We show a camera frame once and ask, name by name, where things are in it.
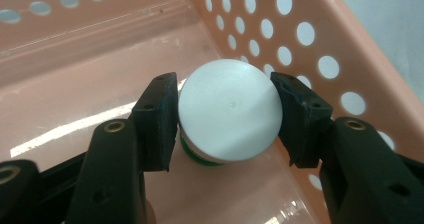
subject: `plastic basket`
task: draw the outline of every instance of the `plastic basket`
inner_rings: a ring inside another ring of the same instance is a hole
[[[150,80],[218,58],[297,76],[424,161],[424,109],[342,0],[0,0],[0,159],[41,170],[86,150]],[[200,166],[179,143],[146,174],[158,223],[329,223],[317,170],[277,140],[252,160]]]

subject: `white cap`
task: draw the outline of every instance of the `white cap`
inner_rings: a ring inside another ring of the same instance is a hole
[[[230,59],[193,72],[181,89],[178,111],[190,149],[219,163],[246,160],[266,150],[283,117],[271,80],[256,67]]]

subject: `metal screw head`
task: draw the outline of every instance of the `metal screw head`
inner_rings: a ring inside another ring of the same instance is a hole
[[[356,130],[356,131],[363,131],[363,130],[367,129],[367,127],[364,126],[364,124],[357,122],[355,120],[347,120],[345,122],[345,125],[349,128],[352,128],[353,130]]]
[[[0,168],[0,185],[8,183],[19,175],[21,168],[14,165],[9,165]]]
[[[104,131],[105,132],[118,132],[122,129],[124,129],[125,127],[125,123],[122,121],[114,121],[111,123],[108,123],[105,127],[104,127]]]

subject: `white cylindrical object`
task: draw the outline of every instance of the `white cylindrical object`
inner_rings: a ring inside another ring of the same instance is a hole
[[[230,59],[193,72],[181,89],[178,111],[187,146],[216,163],[262,153],[274,142],[283,118],[271,80],[256,67]]]

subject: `green ring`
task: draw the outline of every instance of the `green ring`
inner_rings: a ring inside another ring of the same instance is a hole
[[[212,162],[212,161],[207,161],[201,157],[199,157],[196,153],[194,153],[188,146],[186,141],[184,140],[183,136],[180,135],[180,140],[181,140],[181,146],[183,146],[184,152],[187,153],[187,155],[193,159],[195,162],[202,164],[204,166],[222,166],[223,164],[221,163],[216,163],[216,162]]]

